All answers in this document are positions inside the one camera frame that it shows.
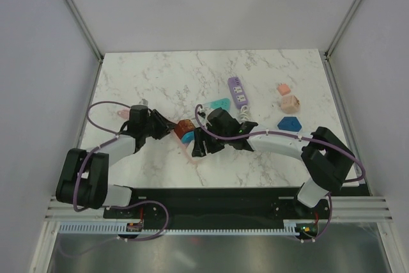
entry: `cable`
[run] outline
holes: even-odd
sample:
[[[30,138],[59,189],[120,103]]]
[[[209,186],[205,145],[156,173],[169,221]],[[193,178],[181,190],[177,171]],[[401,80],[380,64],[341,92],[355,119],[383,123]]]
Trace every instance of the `cable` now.
[[[294,238],[294,237],[287,237],[288,239],[291,239],[291,240],[296,240],[296,241],[301,241],[301,243],[304,243],[304,242],[315,242],[317,239],[319,239],[327,230],[328,230],[328,226],[329,226],[329,224],[330,224],[330,222],[331,222],[331,219],[332,219],[332,198],[331,198],[331,193],[328,193],[327,194],[327,196],[328,196],[328,202],[329,202],[329,204],[330,204],[330,215],[328,216],[328,220],[327,220],[327,223],[325,224],[325,226],[324,226],[324,228],[322,229],[322,231],[321,231],[321,233],[319,233],[319,234],[317,234],[317,236],[316,237],[314,237],[314,238],[312,238],[312,239],[302,239],[302,240],[300,240],[300,239],[297,239],[297,238]]]
[[[167,208],[165,207],[165,205],[162,204],[162,203],[159,203],[158,201],[148,201],[148,200],[147,201],[140,201],[138,203],[135,203],[135,204],[132,204],[132,205],[129,205],[129,206],[123,206],[123,207],[121,207],[121,206],[111,206],[111,208],[127,210],[127,209],[131,209],[131,208],[134,208],[134,207],[137,207],[137,206],[145,205],[145,204],[156,204],[156,205],[162,207],[162,209],[165,211],[165,214],[166,214],[165,224],[163,225],[163,227],[157,233],[154,233],[153,235],[150,235],[150,236],[147,236],[147,237],[144,237],[144,238],[133,238],[133,239],[128,238],[127,239],[128,241],[136,241],[136,242],[137,241],[147,241],[147,240],[157,238],[157,237],[160,236],[161,233],[164,232],[164,230],[167,228],[167,225],[169,224],[169,212],[167,211]]]
[[[332,198],[331,198],[331,193],[328,193],[327,196],[328,196],[328,202],[330,203],[330,215],[328,217],[328,221],[325,224],[322,231],[319,234],[317,234],[317,236],[315,238],[304,240],[304,242],[313,242],[313,240],[315,241],[315,240],[319,239],[328,230],[328,226],[329,226],[329,224],[331,222],[331,218],[332,218]]]
[[[140,201],[140,202],[138,202],[138,203],[135,203],[135,204],[132,204],[132,205],[129,205],[129,206],[125,206],[125,207],[121,207],[121,206],[111,206],[110,208],[113,208],[113,209],[124,209],[124,210],[126,210],[126,209],[131,209],[131,208],[134,208],[134,207],[137,207],[137,206],[145,205],[145,204],[156,204],[156,205],[162,207],[162,208],[164,209],[164,211],[165,211],[165,214],[166,214],[166,222],[165,222],[164,226],[163,226],[158,232],[154,233],[153,235],[150,235],[150,236],[147,236],[147,237],[144,237],[144,238],[121,238],[121,237],[112,237],[112,238],[108,238],[108,239],[106,239],[106,240],[104,240],[104,241],[102,241],[102,242],[100,242],[100,243],[98,243],[98,244],[96,244],[96,245],[94,245],[94,246],[91,246],[91,247],[87,248],[85,251],[82,251],[82,252],[77,253],[77,254],[68,254],[68,253],[64,252],[63,249],[62,249],[62,247],[61,247],[61,241],[58,240],[58,242],[57,242],[57,249],[58,249],[58,251],[59,251],[64,257],[67,257],[67,258],[71,258],[71,259],[72,259],[72,258],[80,257],[80,256],[82,256],[82,255],[84,255],[84,254],[86,254],[86,253],[88,253],[88,252],[90,252],[90,251],[92,251],[92,250],[94,250],[94,249],[96,249],[96,248],[98,248],[98,247],[100,247],[100,246],[102,246],[102,245],[108,243],[108,242],[111,242],[111,241],[116,240],[116,239],[119,239],[119,238],[122,239],[122,240],[124,240],[125,242],[126,242],[126,241],[138,242],[138,241],[152,240],[152,239],[154,239],[154,238],[159,237],[159,236],[164,232],[164,230],[167,228],[167,225],[169,224],[169,212],[167,211],[167,208],[165,207],[165,205],[163,205],[162,203],[160,203],[160,202],[158,202],[158,201],[146,200],[146,201]]]
[[[239,118],[240,122],[251,121],[249,106],[243,105],[240,108],[240,113],[238,115],[238,118]]]
[[[312,142],[312,143],[317,143],[317,144],[321,144],[324,145],[326,147],[332,148],[333,150],[338,151],[339,153],[342,153],[344,156],[346,156],[347,158],[351,159],[352,161],[354,161],[354,163],[356,163],[360,170],[361,170],[361,175],[353,178],[353,179],[348,179],[345,180],[345,182],[358,182],[362,179],[365,178],[366,175],[366,170],[364,168],[364,165],[362,164],[361,161],[359,161],[357,158],[355,158],[353,155],[351,155],[350,153],[346,152],[345,150],[343,150],[342,148],[335,146],[331,143],[325,142],[325,141],[321,141],[321,140],[317,140],[317,139],[312,139],[310,137],[301,137],[299,138],[299,135],[297,134],[289,134],[287,132],[281,132],[281,131],[257,131],[257,132],[251,132],[250,134],[243,134],[241,136],[236,136],[236,137],[222,137],[222,136],[218,136],[217,134],[214,134],[213,132],[210,132],[209,130],[206,129],[206,127],[200,122],[199,120],[199,115],[198,115],[198,110],[199,108],[202,108],[202,105],[197,105],[196,108],[194,109],[194,116],[195,119],[197,121],[197,124],[203,129],[204,132],[206,132],[207,134],[211,135],[212,137],[216,138],[216,139],[220,139],[220,140],[225,140],[225,141],[234,141],[234,140],[239,140],[239,139],[244,139],[246,137],[251,137],[251,136],[258,136],[260,134],[272,134],[272,135],[276,135],[276,136],[283,136],[283,137],[290,137],[292,139],[301,139],[303,141],[308,141],[308,142]]]
[[[124,123],[122,124],[122,126],[120,128],[119,133],[123,132],[125,130],[125,128],[128,126],[128,124],[129,124],[129,121],[124,121]]]
[[[319,233],[320,233],[320,226],[317,224],[316,227],[317,227],[317,234],[319,234]],[[303,233],[304,233],[304,235],[306,235],[306,236],[308,236],[308,237],[310,237],[310,238],[313,238],[313,239],[316,238],[316,237],[314,237],[314,236],[309,235],[306,231],[303,231]]]
[[[318,221],[320,220],[320,216],[318,215],[317,211],[315,211],[315,222],[314,226],[318,225]]]
[[[97,146],[97,147],[93,148],[92,150],[90,150],[89,153],[87,154],[87,156],[85,156],[84,160],[82,161],[81,167],[79,168],[77,180],[75,181],[74,194],[73,194],[73,197],[72,197],[72,206],[74,207],[74,211],[81,212],[81,211],[84,211],[85,209],[88,209],[86,207],[79,208],[78,205],[77,205],[77,200],[78,200],[78,190],[79,190],[79,184],[81,182],[81,176],[85,171],[85,167],[87,165],[87,162],[88,162],[89,158],[91,158],[91,156],[95,152],[97,152],[97,151],[101,150],[102,148],[104,148],[104,147],[112,144],[113,142],[117,141],[119,137],[120,137],[119,135],[116,135],[113,139],[110,139],[110,140],[102,143],[100,146]]]
[[[113,101],[111,101],[111,100],[103,100],[103,101],[101,101],[101,102],[96,102],[96,103],[90,105],[90,106],[88,107],[88,109],[87,109],[87,115],[86,115],[86,117],[87,117],[87,120],[89,121],[89,123],[90,123],[92,126],[98,128],[98,129],[100,129],[100,130],[103,130],[103,131],[106,131],[106,132],[110,132],[111,134],[117,134],[116,131],[113,131],[113,130],[108,129],[108,128],[104,128],[104,127],[102,127],[102,126],[96,124],[96,123],[95,123],[93,120],[91,120],[91,118],[89,117],[89,112],[91,111],[91,109],[94,108],[96,105],[101,105],[101,104],[121,105],[121,106],[126,107],[126,108],[129,108],[129,109],[130,109],[130,106],[129,106],[129,105],[126,105],[126,104],[122,104],[121,102],[113,102]]]

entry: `power strip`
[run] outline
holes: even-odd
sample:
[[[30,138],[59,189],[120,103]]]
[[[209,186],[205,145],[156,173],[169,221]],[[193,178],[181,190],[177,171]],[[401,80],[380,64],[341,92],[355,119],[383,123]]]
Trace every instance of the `power strip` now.
[[[231,97],[233,97],[233,101],[235,102],[237,109],[240,110],[244,105],[249,105],[247,95],[245,94],[243,85],[238,77],[229,78],[228,86]]]

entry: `white wall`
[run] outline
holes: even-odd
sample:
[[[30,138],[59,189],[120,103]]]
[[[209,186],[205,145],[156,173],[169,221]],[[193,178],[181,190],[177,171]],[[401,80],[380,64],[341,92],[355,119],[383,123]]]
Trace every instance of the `white wall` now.
[[[371,188],[409,253],[409,0],[364,0],[332,63]]]
[[[325,50],[353,0],[74,0],[103,52]]]
[[[0,0],[0,264],[27,272],[97,62],[62,0]]]

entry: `pink block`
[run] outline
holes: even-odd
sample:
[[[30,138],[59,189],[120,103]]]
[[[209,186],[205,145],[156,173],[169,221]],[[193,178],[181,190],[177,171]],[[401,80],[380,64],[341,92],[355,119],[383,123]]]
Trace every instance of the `pink block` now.
[[[289,86],[287,84],[285,84],[285,83],[280,84],[277,87],[277,90],[279,90],[281,96],[287,95],[289,92],[291,92]]]
[[[281,100],[281,109],[286,114],[296,113],[300,110],[300,101],[296,96],[285,96]]]
[[[129,120],[129,109],[120,110],[116,114],[121,116],[124,120]]]

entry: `white cable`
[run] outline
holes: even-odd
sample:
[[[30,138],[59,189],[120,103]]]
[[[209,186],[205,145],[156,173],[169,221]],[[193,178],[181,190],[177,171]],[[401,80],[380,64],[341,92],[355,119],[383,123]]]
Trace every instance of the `white cable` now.
[[[320,233],[320,225],[317,223],[316,226],[317,226],[317,235],[318,235]],[[312,238],[313,242],[315,242],[315,238],[317,237],[317,235],[311,236],[311,235],[307,234],[305,231],[304,231],[304,235],[307,235],[308,237]]]
[[[250,117],[250,110],[247,105],[242,106],[240,109],[240,113],[238,115],[238,119],[243,122],[243,121],[251,121]]]

